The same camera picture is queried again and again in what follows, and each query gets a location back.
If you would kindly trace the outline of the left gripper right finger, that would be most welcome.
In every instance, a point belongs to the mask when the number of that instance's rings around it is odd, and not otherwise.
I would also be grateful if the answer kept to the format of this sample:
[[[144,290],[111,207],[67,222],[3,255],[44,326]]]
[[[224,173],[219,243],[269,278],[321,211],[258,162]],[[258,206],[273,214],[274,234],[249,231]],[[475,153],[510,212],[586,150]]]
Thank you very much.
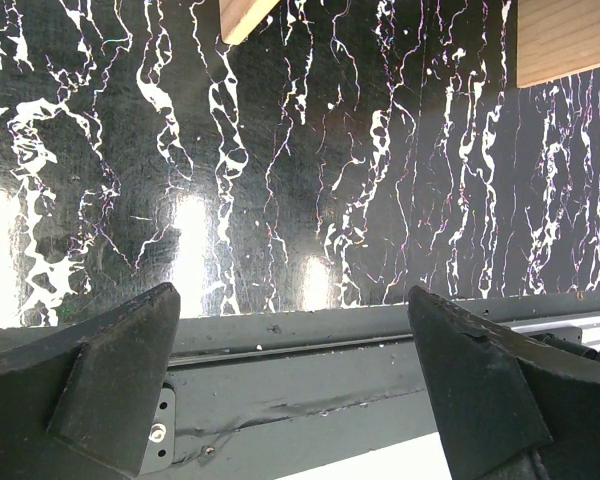
[[[573,353],[414,286],[408,315],[454,479],[600,479],[600,351]]]

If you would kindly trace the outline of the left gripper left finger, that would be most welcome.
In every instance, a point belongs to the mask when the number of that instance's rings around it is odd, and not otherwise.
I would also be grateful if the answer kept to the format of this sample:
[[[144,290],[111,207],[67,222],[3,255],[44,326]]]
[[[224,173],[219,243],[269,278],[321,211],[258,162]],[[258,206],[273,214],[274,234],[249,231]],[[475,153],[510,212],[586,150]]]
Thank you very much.
[[[180,304],[162,283],[0,352],[0,479],[137,477]]]

